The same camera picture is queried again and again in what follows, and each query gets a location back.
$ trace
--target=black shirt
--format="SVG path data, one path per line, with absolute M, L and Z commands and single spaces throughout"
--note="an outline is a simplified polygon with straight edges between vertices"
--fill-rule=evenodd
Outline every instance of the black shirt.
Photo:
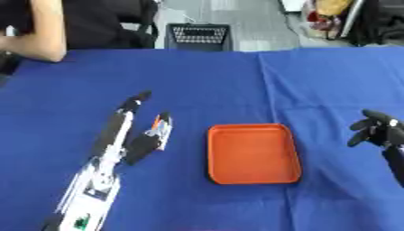
M 68 48 L 122 48 L 122 27 L 103 0 L 62 0 Z M 32 31 L 29 0 L 0 0 L 0 30 Z

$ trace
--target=plastic tray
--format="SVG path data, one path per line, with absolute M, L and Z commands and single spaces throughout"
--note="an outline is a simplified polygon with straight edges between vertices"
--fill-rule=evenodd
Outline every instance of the plastic tray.
M 291 183 L 301 174 L 291 132 L 280 124 L 210 128 L 208 171 L 219 184 Z

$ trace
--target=human arm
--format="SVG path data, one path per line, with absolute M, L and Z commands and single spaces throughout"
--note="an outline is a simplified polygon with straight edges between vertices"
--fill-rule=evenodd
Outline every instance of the human arm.
M 66 35 L 61 0 L 30 0 L 34 30 L 6 37 L 0 33 L 0 51 L 48 61 L 60 61 L 66 54 Z

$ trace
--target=blue tablecloth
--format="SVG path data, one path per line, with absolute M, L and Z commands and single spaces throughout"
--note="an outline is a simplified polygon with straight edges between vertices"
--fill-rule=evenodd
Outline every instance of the blue tablecloth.
M 363 108 L 404 119 L 404 49 L 261 53 L 73 51 L 26 61 L 0 89 L 0 230 L 39 230 L 108 116 L 150 89 L 134 131 L 161 111 L 175 122 L 165 152 L 121 168 L 106 230 L 404 230 L 404 189 L 381 150 L 350 149 Z M 207 129 L 283 123 L 303 174 L 290 185 L 216 185 Z

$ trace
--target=bag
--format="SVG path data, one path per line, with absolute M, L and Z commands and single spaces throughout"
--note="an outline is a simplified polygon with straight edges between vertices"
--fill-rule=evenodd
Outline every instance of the bag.
M 303 29 L 311 37 L 334 40 L 342 29 L 341 15 L 352 0 L 307 0 L 302 9 Z

